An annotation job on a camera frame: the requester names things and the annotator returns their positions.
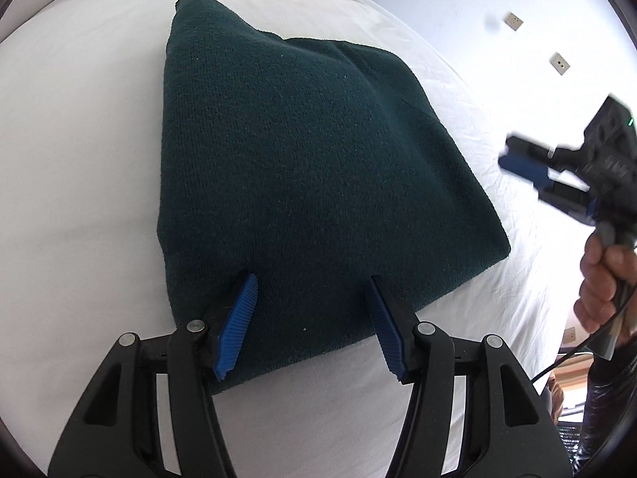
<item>metal pin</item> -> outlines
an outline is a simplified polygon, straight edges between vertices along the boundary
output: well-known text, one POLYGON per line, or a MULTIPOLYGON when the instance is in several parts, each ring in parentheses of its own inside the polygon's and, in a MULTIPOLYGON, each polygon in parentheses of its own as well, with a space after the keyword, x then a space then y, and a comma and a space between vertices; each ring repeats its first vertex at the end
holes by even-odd
POLYGON ((499 349, 500 347, 502 347, 502 345, 504 345, 504 341, 502 341, 502 338, 494 334, 491 334, 490 336, 487 337, 487 343, 490 347, 493 347, 494 349, 499 349))
POLYGON ((203 329, 206 328, 206 322, 204 322, 203 320, 192 320, 188 322, 188 325, 186 325, 186 328, 191 333, 200 333, 202 332, 203 329))
POLYGON ((129 347, 135 343, 135 340, 137 340, 137 337, 133 333, 126 333, 120 336, 119 343, 123 347, 129 347))
POLYGON ((418 324, 418 332, 426 336, 431 336, 436 331, 436 326, 429 322, 420 322, 418 324))

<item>electrical socket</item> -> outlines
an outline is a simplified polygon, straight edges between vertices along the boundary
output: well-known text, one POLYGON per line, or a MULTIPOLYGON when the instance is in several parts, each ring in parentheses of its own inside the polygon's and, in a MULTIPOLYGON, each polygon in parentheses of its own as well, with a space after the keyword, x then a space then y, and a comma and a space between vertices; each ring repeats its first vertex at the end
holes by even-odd
POLYGON ((575 327, 570 327, 564 331, 562 345, 568 345, 569 343, 575 343, 575 327))
POLYGON ((513 12, 509 12, 507 17, 504 19, 504 22, 514 30, 518 30, 522 26, 522 23, 524 23, 513 12))
POLYGON ((566 59, 560 56, 560 54, 558 54, 557 52, 553 54, 553 57, 549 60, 549 62, 553 65, 553 68, 555 68, 555 70, 557 70, 557 73, 560 75, 564 75, 564 73, 571 67, 571 65, 566 62, 566 59))

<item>knit fabric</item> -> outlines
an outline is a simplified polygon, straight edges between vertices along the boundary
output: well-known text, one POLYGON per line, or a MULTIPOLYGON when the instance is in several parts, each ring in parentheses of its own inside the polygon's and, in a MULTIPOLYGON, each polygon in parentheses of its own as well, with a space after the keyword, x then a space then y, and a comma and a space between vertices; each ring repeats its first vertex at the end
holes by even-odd
POLYGON ((282 40, 214 0, 176 4, 157 235, 177 324, 242 269, 259 279, 237 366, 216 391, 372 335, 372 274, 418 310, 510 250, 400 59, 282 40))

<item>black sleeve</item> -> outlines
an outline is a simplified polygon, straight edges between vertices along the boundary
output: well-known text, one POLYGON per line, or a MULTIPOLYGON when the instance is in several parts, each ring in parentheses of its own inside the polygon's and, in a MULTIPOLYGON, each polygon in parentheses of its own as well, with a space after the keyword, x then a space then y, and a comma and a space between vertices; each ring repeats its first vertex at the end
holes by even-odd
POLYGON ((606 441, 637 384, 637 337, 617 349, 611 361, 595 357, 588 370, 588 395, 574 469, 595 455, 606 441))

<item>bed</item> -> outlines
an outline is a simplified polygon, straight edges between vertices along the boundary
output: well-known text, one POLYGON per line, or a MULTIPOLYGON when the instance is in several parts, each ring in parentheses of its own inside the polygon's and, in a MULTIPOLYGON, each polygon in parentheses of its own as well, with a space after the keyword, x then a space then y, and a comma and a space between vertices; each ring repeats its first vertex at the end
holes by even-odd
MULTIPOLYGON (((155 227, 176 1, 55 0, 0 43, 0 417, 43 470, 118 336, 174 329, 155 227)), ((497 333, 529 375, 550 364, 588 230, 501 174, 507 132, 493 129, 453 68, 370 0, 219 1, 260 30, 367 44, 405 61, 512 245, 419 316, 454 337, 497 333)), ((222 392, 215 405, 238 476, 377 478, 409 394, 368 338, 222 392)), ((463 396, 456 386, 447 470, 463 396)))

